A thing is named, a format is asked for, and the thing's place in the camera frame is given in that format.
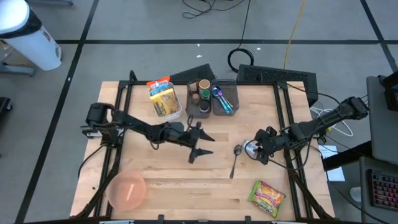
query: wooden table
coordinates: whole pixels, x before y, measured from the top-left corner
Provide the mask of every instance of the wooden table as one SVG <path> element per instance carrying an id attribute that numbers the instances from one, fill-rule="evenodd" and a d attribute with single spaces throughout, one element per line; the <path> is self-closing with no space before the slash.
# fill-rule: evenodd
<path id="1" fill-rule="evenodd" d="M 301 82 L 290 84 L 304 89 Z M 114 104 L 117 86 L 118 82 L 103 82 L 98 101 Z M 186 86 L 176 85 L 175 91 L 185 108 Z M 206 133 L 216 141 L 199 140 L 198 147 L 211 150 L 214 154 L 200 156 L 193 164 L 188 163 L 189 149 L 165 143 L 155 151 L 143 135 L 128 131 L 124 137 L 119 171 L 139 171 L 145 178 L 147 195 L 140 207 L 133 211 L 113 210 L 112 219 L 156 220 L 159 214 L 163 214 L 166 220 L 244 220 L 246 215 L 250 215 L 252 220 L 274 220 L 248 201 L 254 183 L 263 180 L 287 196 L 277 220 L 295 220 L 288 174 L 283 168 L 273 163 L 264 166 L 242 153 L 236 161 L 234 179 L 229 178 L 235 145 L 241 144 L 244 139 L 252 139 L 260 128 L 280 128 L 272 86 L 239 85 L 238 95 L 240 108 L 234 116 L 212 114 L 208 119 L 200 120 Z M 287 123 L 282 91 L 280 95 Z M 295 122 L 311 120 L 305 93 L 289 88 L 289 95 Z M 129 115 L 149 124 L 164 122 L 156 118 L 148 88 L 144 85 L 133 86 Z M 186 125 L 185 111 L 175 121 Z M 99 144 L 100 138 L 88 140 L 85 157 L 98 148 Z M 303 158 L 306 151 L 306 148 L 302 150 Z M 93 187 L 98 188 L 104 152 L 105 150 L 90 159 L 81 170 L 71 215 L 81 211 L 95 193 Z M 285 164 L 282 152 L 275 153 L 273 159 Z M 316 150 L 311 149 L 305 174 L 313 196 L 327 213 L 334 216 L 322 160 Z M 298 187 L 297 192 L 301 214 L 305 217 L 302 194 Z M 103 208 L 106 208 L 106 202 L 105 195 Z"/>

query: plastic container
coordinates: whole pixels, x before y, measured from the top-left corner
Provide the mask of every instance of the plastic container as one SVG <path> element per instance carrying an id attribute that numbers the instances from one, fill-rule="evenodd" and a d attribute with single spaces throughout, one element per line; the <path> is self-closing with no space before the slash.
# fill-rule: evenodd
<path id="1" fill-rule="evenodd" d="M 167 116 L 164 116 L 164 117 L 160 117 L 159 115 L 157 115 L 156 109 L 155 109 L 155 107 L 154 107 L 154 111 L 155 111 L 155 114 L 156 114 L 156 117 L 157 117 L 157 118 L 164 119 L 164 120 L 166 120 L 166 121 L 170 121 L 170 120 L 173 120 L 173 119 L 177 119 L 177 118 L 179 118 L 179 117 L 181 116 L 181 113 L 182 113 L 182 106 L 181 106 L 180 100 L 178 99 L 178 96 L 177 96 L 176 93 L 175 93 L 175 97 L 177 98 L 178 105 L 179 105 L 180 109 L 179 109 L 176 113 L 174 113 L 174 114 L 170 114 L 170 115 L 167 115 Z"/>
<path id="2" fill-rule="evenodd" d="M 193 118 L 208 118 L 211 114 L 211 101 L 212 101 L 212 96 L 210 96 L 210 108 L 207 113 L 202 113 L 200 111 L 200 103 L 195 104 L 192 100 L 192 94 L 188 90 L 187 86 L 187 107 L 185 108 L 185 111 L 187 112 L 188 116 L 192 115 Z"/>
<path id="3" fill-rule="evenodd" d="M 60 46 L 24 0 L 0 1 L 0 39 L 44 71 L 61 65 Z"/>
<path id="4" fill-rule="evenodd" d="M 235 112 L 239 109 L 239 99 L 238 99 L 238 89 L 236 88 L 236 80 L 232 79 L 214 79 L 211 81 L 211 92 L 213 86 L 218 85 L 223 91 L 223 96 L 226 100 L 228 100 L 233 106 L 233 112 L 228 114 L 219 101 L 211 96 L 211 102 L 213 106 L 213 114 L 217 116 L 231 116 L 234 115 Z"/>
<path id="5" fill-rule="evenodd" d="M 146 194 L 145 180 L 138 172 L 125 171 L 116 175 L 106 189 L 109 203 L 124 212 L 137 208 Z"/>

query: white bin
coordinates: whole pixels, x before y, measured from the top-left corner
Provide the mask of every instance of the white bin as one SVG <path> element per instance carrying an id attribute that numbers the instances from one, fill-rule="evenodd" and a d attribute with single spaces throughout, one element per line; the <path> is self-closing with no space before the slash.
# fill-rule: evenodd
<path id="1" fill-rule="evenodd" d="M 0 0 L 0 39 L 42 70 L 61 65 L 60 46 L 24 0 Z"/>

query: pink bowl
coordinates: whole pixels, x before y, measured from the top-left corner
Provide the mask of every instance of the pink bowl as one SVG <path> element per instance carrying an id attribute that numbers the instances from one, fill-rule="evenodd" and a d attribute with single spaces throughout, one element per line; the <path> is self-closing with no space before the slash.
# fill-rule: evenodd
<path id="1" fill-rule="evenodd" d="M 116 175 L 106 189 L 109 203 L 124 212 L 138 207 L 146 193 L 144 178 L 138 172 L 124 171 Z"/>

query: concrete floor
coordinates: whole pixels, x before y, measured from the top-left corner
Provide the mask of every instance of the concrete floor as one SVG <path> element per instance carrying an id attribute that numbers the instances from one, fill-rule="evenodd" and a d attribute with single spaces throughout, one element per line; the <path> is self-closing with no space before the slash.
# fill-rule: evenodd
<path id="1" fill-rule="evenodd" d="M 197 0 L 187 1 L 203 5 Z M 237 1 L 219 0 L 216 6 L 226 8 Z M 0 130 L 3 155 L 0 159 L 0 223 L 15 221 L 70 72 L 78 40 L 90 9 L 97 2 L 88 40 L 240 39 L 248 4 L 246 0 L 227 12 L 211 11 L 195 19 L 184 19 L 181 13 L 188 8 L 180 0 L 75 0 L 72 7 L 31 3 L 54 39 L 69 44 L 60 44 L 64 58 L 56 70 L 37 69 L 35 77 L 0 75 L 0 96 L 10 97 L 14 104 L 14 110 Z M 398 40 L 398 2 L 367 0 L 367 3 L 384 38 Z M 252 0 L 245 39 L 289 39 L 300 4 L 294 0 Z M 377 40 L 377 37 L 359 0 L 307 0 L 295 39 Z M 125 80 L 131 69 L 139 80 L 153 80 L 204 63 L 209 63 L 219 78 L 235 78 L 226 57 L 236 47 L 237 44 L 85 44 L 76 69 L 72 69 L 70 89 L 25 221 L 68 218 L 77 170 L 87 142 L 80 126 L 84 124 L 90 103 L 98 97 L 101 82 Z M 283 66 L 284 44 L 243 44 L 242 47 L 253 53 L 255 65 Z M 388 45 L 388 48 L 393 57 L 398 57 L 398 46 Z M 30 63 L 18 54 L 8 60 Z M 238 54 L 233 61 L 236 65 L 248 63 Z M 367 76 L 392 73 L 380 44 L 343 41 L 335 45 L 294 44 L 290 47 L 287 69 L 315 72 L 318 91 L 339 100 L 365 95 Z M 326 98 L 320 97 L 319 102 L 326 108 L 335 107 Z M 337 132 L 330 135 L 350 147 L 370 139 L 368 120 L 348 121 L 348 124 L 354 137 Z M 359 165 L 351 164 L 343 170 L 346 182 L 334 183 L 334 186 L 348 194 L 351 187 L 359 185 Z M 338 218 L 361 221 L 359 211 L 333 189 L 330 193 Z"/>

